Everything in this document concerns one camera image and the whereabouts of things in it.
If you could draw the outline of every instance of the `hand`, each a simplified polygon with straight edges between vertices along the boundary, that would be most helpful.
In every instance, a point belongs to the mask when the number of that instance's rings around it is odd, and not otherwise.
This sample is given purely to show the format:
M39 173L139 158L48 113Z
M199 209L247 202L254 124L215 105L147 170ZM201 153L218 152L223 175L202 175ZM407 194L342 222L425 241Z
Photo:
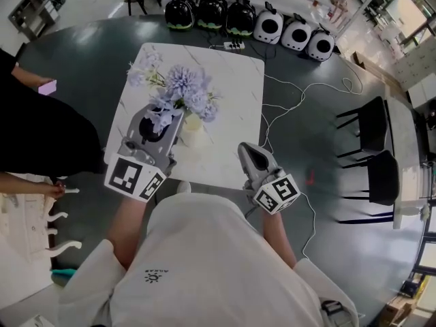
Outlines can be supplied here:
M56 182L55 185L48 183L40 183L42 187L42 193L46 196L50 196L55 200L61 198L65 194L65 186L61 182Z
M48 84L49 82L54 81L52 78L42 78L41 76L37 77L35 87L41 87L44 84Z

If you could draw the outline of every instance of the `white floor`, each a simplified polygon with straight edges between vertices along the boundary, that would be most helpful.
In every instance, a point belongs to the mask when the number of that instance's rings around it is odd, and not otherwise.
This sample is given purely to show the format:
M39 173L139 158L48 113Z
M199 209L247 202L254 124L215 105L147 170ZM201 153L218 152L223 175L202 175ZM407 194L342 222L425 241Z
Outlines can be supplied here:
M145 0L145 9L149 14L161 14L156 0ZM355 11L360 5L359 0L349 0L349 10ZM132 5L132 14L143 14L137 3ZM124 0L66 0L65 5L59 10L60 19L47 33L60 29L81 25L106 18L128 16L127 3ZM365 16L359 16L345 34L338 40L339 50L350 59L354 51L365 57L387 72L394 74L392 64L394 59L390 51L383 45L373 30L371 22Z

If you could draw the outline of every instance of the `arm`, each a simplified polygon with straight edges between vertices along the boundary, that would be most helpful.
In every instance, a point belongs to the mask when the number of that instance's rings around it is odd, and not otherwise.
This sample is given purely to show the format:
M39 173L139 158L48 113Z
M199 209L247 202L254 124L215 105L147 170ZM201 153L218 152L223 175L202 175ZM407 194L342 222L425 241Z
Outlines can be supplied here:
M50 78L42 78L39 75L30 73L24 69L21 69L19 66L15 66L12 70L12 75L20 81L22 84L25 84L28 87L40 87L43 84L46 84L53 79Z
M35 183L0 172L0 193L41 193L57 199L63 196L65 188L60 183L56 185Z
M107 239L114 246L114 255L127 270L135 258L146 204L124 198L116 212Z
M281 214L269 215L263 211L264 238L280 258L291 268L295 267L297 259L286 236Z

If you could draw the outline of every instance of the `white t-shirt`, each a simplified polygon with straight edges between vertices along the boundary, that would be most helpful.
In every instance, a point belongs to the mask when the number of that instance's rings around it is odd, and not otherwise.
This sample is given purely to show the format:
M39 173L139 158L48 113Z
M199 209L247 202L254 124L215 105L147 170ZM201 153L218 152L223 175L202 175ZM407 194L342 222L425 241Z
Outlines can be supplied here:
M59 322L321 327L320 298L310 281L321 290L335 285L307 260L292 270L233 202L181 193L153 211L127 272L112 244L99 244L63 290Z

